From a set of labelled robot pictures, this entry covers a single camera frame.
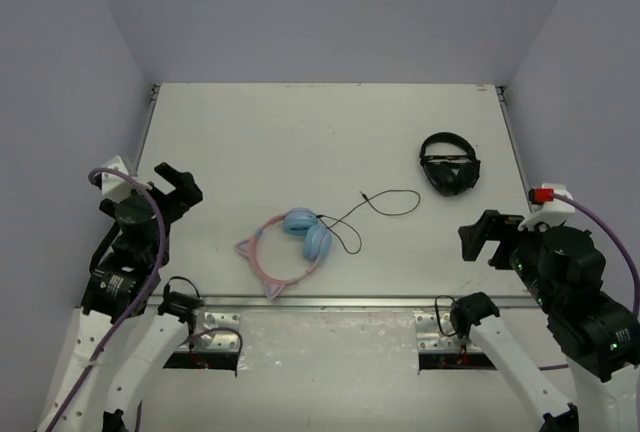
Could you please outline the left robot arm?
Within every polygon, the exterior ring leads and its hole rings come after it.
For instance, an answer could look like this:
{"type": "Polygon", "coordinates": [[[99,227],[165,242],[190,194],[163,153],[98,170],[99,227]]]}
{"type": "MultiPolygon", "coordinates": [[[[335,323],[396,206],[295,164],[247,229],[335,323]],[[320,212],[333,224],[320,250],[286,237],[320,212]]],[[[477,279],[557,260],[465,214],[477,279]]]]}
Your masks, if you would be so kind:
{"type": "Polygon", "coordinates": [[[149,323],[143,315],[169,262],[171,226],[203,199],[193,175],[162,162],[165,193],[120,157],[92,170],[99,209],[112,220],[89,262],[73,349],[41,431],[136,431],[152,380],[193,332],[202,302],[166,289],[149,323]]]}

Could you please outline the pink blue cat-ear headphones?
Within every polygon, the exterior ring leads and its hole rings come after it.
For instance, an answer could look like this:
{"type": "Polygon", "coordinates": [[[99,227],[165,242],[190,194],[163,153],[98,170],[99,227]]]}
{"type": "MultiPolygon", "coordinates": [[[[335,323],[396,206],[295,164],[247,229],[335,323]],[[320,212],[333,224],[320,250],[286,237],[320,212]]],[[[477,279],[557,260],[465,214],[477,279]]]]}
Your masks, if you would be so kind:
{"type": "Polygon", "coordinates": [[[286,289],[296,286],[311,276],[325,261],[332,247],[332,233],[323,225],[320,218],[308,208],[293,208],[276,215],[259,226],[253,234],[240,242],[234,249],[244,257],[252,273],[262,282],[265,297],[276,300],[286,289]],[[267,274],[258,260],[258,244],[264,232],[274,225],[281,224],[285,234],[303,238],[303,257],[309,267],[298,277],[279,279],[267,274]]]}

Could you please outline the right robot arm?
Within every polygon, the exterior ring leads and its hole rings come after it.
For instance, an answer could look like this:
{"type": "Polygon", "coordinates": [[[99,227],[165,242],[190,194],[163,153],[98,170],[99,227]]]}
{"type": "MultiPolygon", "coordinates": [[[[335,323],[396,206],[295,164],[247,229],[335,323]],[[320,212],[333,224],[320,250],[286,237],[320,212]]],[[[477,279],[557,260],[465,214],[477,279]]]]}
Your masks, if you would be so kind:
{"type": "Polygon", "coordinates": [[[639,428],[639,320],[602,290],[605,257],[589,232],[566,225],[527,228],[523,217],[486,210],[458,230],[464,261],[488,241],[489,261],[514,271],[545,314],[576,390],[570,401],[518,344],[483,292],[453,300],[452,334],[478,346],[502,376],[536,431],[636,431],[639,428]]]}

